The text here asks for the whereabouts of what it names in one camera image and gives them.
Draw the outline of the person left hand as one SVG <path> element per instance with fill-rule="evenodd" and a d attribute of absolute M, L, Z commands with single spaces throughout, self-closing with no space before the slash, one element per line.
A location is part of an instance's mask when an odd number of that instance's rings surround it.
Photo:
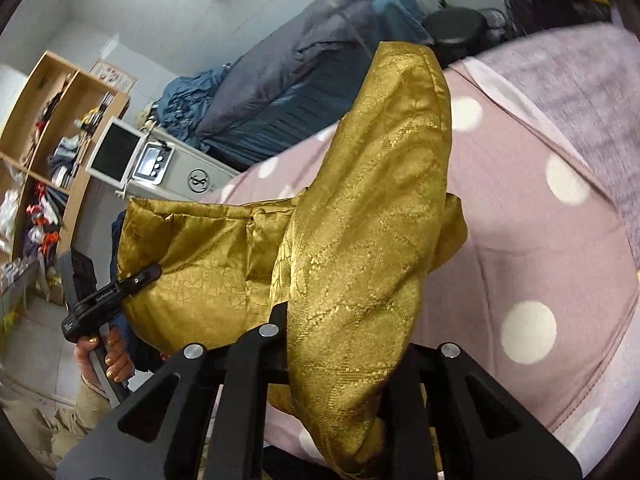
<path fill-rule="evenodd" d="M 134 363 L 126 350 L 126 341 L 117 326 L 112 326 L 105 338 L 107 352 L 105 375 L 113 382 L 126 382 L 134 374 Z M 98 345 L 96 337 L 81 337 L 74 349 L 81 377 L 99 387 L 100 382 L 90 361 L 90 353 Z"/>

